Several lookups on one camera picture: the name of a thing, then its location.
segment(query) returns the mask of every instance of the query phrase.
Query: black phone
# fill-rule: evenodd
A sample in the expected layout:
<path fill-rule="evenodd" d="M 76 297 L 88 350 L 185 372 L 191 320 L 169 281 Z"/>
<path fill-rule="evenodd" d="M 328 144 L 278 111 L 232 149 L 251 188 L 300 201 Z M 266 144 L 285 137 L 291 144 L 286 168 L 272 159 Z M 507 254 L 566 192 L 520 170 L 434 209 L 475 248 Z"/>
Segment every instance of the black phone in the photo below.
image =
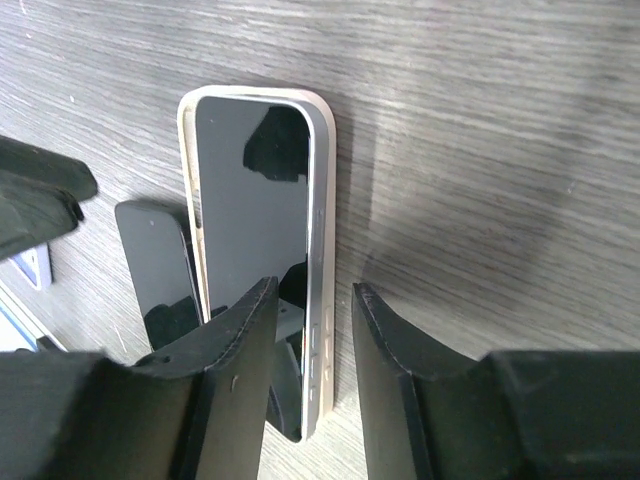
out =
<path fill-rule="evenodd" d="M 149 343 L 157 350 L 202 324 L 187 215 L 131 200 L 116 205 L 115 216 Z"/>

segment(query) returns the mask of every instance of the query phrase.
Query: phone case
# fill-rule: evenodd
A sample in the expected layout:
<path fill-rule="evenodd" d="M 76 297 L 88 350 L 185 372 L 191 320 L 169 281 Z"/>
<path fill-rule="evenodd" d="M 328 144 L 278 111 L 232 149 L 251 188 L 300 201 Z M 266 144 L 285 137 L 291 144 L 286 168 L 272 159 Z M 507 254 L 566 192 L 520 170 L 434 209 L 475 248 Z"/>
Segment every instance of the phone case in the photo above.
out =
<path fill-rule="evenodd" d="M 329 106 L 312 92 L 244 86 L 208 86 L 189 92 L 178 109 L 182 156 L 196 274 L 203 313 L 210 310 L 204 229 L 201 222 L 200 172 L 196 109 L 204 97 L 234 98 L 282 104 L 298 109 L 310 132 L 308 232 L 308 303 L 303 354 L 303 439 L 333 408 L 335 295 L 336 131 Z"/>

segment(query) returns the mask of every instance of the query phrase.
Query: gray wood grain surface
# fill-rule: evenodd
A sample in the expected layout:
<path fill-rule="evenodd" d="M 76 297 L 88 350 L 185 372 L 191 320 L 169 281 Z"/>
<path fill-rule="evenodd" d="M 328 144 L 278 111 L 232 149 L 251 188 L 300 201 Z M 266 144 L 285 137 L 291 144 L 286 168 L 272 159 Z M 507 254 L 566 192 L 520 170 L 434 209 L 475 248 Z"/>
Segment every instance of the gray wood grain surface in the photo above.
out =
<path fill-rule="evenodd" d="M 148 351 L 113 207 L 181 200 L 175 116 L 209 84 L 299 86 L 338 125 L 337 403 L 269 427 L 261 478 L 364 478 L 350 285 L 459 351 L 640 348 L 636 0 L 7 0 L 0 133 L 87 162 L 100 196 L 3 281 L 66 345 Z"/>

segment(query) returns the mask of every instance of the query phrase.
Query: smartphone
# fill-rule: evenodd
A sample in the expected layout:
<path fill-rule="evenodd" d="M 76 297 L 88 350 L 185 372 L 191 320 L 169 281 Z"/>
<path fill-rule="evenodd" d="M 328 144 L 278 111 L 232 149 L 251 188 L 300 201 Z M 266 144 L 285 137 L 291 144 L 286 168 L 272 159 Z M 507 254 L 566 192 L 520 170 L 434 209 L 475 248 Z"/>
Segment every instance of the smartphone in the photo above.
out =
<path fill-rule="evenodd" d="M 178 130 L 203 315 L 264 276 L 280 279 L 278 330 L 299 325 L 282 358 L 298 363 L 299 435 L 308 438 L 333 407 L 331 110 L 303 90 L 209 86 L 182 99 Z"/>
<path fill-rule="evenodd" d="M 149 201 L 119 203 L 115 216 L 149 343 L 157 350 L 202 324 L 188 219 L 178 207 Z"/>

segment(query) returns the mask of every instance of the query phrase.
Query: black screen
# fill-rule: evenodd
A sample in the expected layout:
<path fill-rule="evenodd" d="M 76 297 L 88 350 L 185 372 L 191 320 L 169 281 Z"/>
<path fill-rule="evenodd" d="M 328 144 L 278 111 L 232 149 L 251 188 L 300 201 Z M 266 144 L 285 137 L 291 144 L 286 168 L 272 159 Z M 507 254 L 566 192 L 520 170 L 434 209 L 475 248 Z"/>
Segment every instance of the black screen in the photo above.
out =
<path fill-rule="evenodd" d="M 154 350 L 201 323 L 189 251 L 176 214 L 141 202 L 116 207 L 131 280 Z"/>
<path fill-rule="evenodd" d="M 260 278 L 304 309 L 309 130 L 293 107 L 205 97 L 196 110 L 211 308 Z"/>

